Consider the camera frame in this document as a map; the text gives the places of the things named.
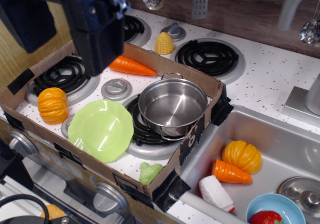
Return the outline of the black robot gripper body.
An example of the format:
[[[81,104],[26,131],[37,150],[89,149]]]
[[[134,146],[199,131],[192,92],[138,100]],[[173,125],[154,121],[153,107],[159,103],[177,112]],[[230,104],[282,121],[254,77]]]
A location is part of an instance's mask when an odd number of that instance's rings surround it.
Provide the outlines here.
[[[88,76],[101,74],[124,51],[127,0],[46,0],[62,5]]]

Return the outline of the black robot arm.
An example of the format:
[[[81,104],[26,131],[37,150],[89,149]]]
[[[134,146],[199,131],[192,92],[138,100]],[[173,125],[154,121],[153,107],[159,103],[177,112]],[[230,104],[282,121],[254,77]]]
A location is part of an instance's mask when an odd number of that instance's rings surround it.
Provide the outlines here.
[[[48,2],[62,5],[75,47],[89,76],[101,74],[123,53],[127,0],[0,0],[0,17],[28,53],[53,38],[56,27]]]

